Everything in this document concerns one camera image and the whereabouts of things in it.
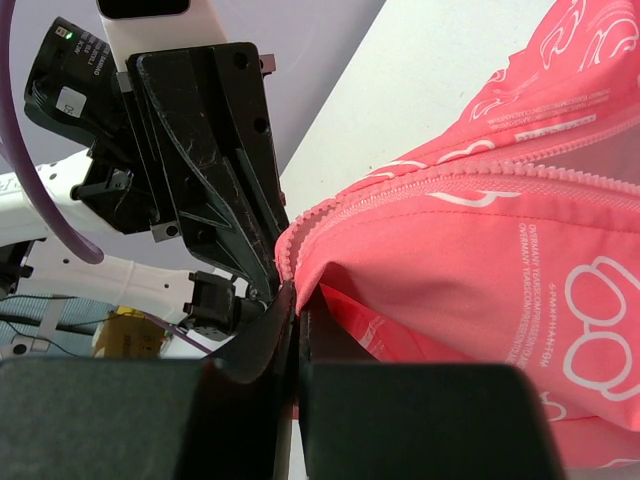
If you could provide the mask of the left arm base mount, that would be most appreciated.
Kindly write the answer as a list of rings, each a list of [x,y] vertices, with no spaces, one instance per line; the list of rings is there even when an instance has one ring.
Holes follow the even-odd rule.
[[[191,272],[193,283],[190,302],[185,302],[186,317],[180,326],[213,341],[223,341],[237,334],[265,311],[266,305],[236,295],[230,279],[205,272]]]

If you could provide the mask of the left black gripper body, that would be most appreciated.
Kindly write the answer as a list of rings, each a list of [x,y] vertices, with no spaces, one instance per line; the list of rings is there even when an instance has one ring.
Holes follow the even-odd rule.
[[[122,92],[107,42],[58,17],[47,31],[24,91],[24,112],[41,128],[88,149],[92,160],[71,196],[121,233],[174,223],[163,170],[140,147],[139,108]]]

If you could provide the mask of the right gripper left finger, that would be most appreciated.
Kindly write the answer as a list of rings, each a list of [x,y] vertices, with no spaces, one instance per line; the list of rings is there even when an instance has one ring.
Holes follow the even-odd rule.
[[[195,360],[1,364],[5,479],[284,479],[295,294]]]

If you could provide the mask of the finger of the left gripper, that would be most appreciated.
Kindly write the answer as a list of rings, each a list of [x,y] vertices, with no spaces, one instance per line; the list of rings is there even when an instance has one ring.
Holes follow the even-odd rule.
[[[280,284],[275,242],[249,203],[225,148],[213,49],[132,55],[127,62],[139,108],[146,162],[163,170],[180,233],[196,259],[233,273],[271,299]]]
[[[225,148],[261,229],[278,235],[288,218],[257,47],[249,42],[217,45],[213,59]]]

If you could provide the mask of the pink hooded kids jacket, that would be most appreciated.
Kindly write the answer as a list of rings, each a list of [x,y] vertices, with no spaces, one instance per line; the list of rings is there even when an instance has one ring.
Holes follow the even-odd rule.
[[[567,467],[637,465],[638,3],[554,3],[453,125],[275,260],[379,360],[521,369]]]

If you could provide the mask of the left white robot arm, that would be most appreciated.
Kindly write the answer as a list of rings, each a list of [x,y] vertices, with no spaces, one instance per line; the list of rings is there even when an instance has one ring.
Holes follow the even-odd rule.
[[[131,306],[230,336],[279,288],[274,59],[210,1],[101,1],[46,31],[23,99],[1,5],[1,291]]]

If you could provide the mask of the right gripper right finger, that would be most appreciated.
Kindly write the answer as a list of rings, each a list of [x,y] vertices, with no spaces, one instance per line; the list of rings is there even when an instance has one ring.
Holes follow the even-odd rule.
[[[497,364],[381,363],[321,309],[300,317],[311,479],[563,479],[530,382]]]

